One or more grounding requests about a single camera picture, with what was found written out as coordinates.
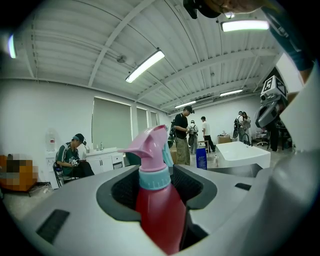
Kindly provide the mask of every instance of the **light blue bottle cap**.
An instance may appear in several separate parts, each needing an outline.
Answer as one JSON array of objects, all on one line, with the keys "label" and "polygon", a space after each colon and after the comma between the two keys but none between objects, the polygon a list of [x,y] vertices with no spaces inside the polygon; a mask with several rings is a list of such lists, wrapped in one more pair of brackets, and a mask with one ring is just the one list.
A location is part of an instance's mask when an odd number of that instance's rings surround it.
[{"label": "light blue bottle cap", "polygon": [[172,156],[171,156],[169,145],[168,145],[167,141],[165,142],[164,148],[162,150],[162,157],[163,157],[165,164],[168,167],[174,166],[174,161],[172,160]]},{"label": "light blue bottle cap", "polygon": [[139,169],[139,184],[145,190],[161,190],[171,182],[168,166],[158,171],[141,171]]}]

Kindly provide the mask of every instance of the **man sitting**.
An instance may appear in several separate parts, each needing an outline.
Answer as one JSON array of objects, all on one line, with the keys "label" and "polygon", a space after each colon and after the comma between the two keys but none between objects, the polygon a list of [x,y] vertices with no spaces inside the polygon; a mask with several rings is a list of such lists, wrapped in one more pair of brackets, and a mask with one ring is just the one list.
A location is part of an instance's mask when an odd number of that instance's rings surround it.
[{"label": "man sitting", "polygon": [[63,144],[57,152],[55,160],[61,166],[64,175],[77,178],[94,175],[90,164],[79,159],[77,147],[82,143],[87,144],[84,136],[78,133],[70,142]]}]

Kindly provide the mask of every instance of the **black rubber pad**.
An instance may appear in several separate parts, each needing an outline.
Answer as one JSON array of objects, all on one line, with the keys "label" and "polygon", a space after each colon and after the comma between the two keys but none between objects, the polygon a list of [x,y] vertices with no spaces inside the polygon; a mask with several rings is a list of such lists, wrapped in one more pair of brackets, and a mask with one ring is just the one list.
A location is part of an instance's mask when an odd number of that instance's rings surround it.
[{"label": "black rubber pad", "polygon": [[36,231],[36,233],[44,240],[52,244],[69,214],[70,212],[65,210],[54,210],[44,221],[41,227]]},{"label": "black rubber pad", "polygon": [[242,189],[242,190],[249,191],[250,188],[251,188],[251,185],[244,184],[244,183],[237,183],[237,184],[235,184],[235,187],[239,188],[239,189]]}]

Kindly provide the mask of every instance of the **white cabinet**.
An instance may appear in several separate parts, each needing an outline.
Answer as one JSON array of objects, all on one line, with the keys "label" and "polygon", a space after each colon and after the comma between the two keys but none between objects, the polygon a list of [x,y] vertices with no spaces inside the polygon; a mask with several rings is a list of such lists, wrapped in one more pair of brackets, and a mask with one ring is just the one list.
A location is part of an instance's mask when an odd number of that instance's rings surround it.
[{"label": "white cabinet", "polygon": [[95,175],[97,174],[100,174],[103,172],[102,170],[102,166],[101,166],[101,159],[100,158],[97,158],[97,159],[87,159],[86,160],[90,166],[91,166],[91,169],[93,171],[93,173]]},{"label": "white cabinet", "polygon": [[101,156],[101,166],[103,172],[113,170],[114,166],[112,164],[112,156],[107,156],[106,154]]},{"label": "white cabinet", "polygon": [[89,153],[86,161],[95,175],[125,166],[123,154],[117,152],[117,149]]}]

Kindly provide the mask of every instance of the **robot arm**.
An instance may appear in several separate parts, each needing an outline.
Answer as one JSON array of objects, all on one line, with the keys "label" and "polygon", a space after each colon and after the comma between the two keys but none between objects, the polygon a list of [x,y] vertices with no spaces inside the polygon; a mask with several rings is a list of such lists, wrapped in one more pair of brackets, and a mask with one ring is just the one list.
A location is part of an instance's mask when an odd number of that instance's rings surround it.
[{"label": "robot arm", "polygon": [[265,81],[260,98],[261,107],[255,114],[255,125],[266,128],[279,119],[279,115],[288,105],[287,88],[275,75]]}]

